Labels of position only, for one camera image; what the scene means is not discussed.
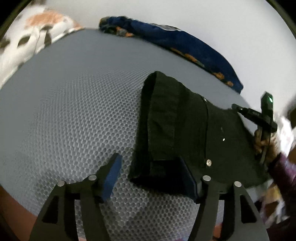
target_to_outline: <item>hand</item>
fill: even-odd
[[[261,141],[261,132],[259,130],[256,130],[254,133],[255,137],[255,143],[254,148],[257,154],[260,154],[263,151],[264,146],[268,146],[266,156],[265,156],[265,162],[267,165],[271,163],[280,153],[278,142],[276,139],[276,134],[272,133],[270,141],[269,139]]]

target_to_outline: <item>gray ironing board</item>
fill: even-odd
[[[82,30],[35,55],[0,90],[0,184],[37,216],[59,180],[81,181],[119,152],[120,178],[101,205],[111,240],[187,237],[198,205],[127,180],[141,88],[156,70],[218,107],[248,107],[217,78],[172,52],[140,39]],[[83,237],[78,202],[76,211]]]

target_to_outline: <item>dark green fabric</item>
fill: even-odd
[[[230,186],[234,181],[255,186],[266,175],[254,156],[252,136],[237,112],[212,105],[161,72],[145,80],[131,181],[190,196],[181,158],[196,183],[209,175]],[[206,166],[207,159],[212,161],[211,167]]]

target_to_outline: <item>folded blue cloth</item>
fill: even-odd
[[[172,26],[143,23],[124,16],[100,20],[101,31],[123,37],[140,37],[170,49],[215,75],[230,88],[240,93],[243,89],[230,63],[200,39]]]

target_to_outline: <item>silver screw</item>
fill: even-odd
[[[58,181],[57,185],[59,187],[62,187],[63,185],[65,185],[65,181]]]
[[[202,179],[205,180],[205,181],[210,181],[211,177],[208,176],[208,175],[205,175],[205,176],[202,177]]]
[[[242,184],[239,181],[235,181],[234,185],[238,188],[240,188],[242,186]]]
[[[96,180],[96,175],[90,175],[90,176],[89,176],[89,180],[90,180],[90,181],[94,181],[94,180]]]
[[[210,159],[207,160],[207,166],[210,167],[212,164],[212,161]]]

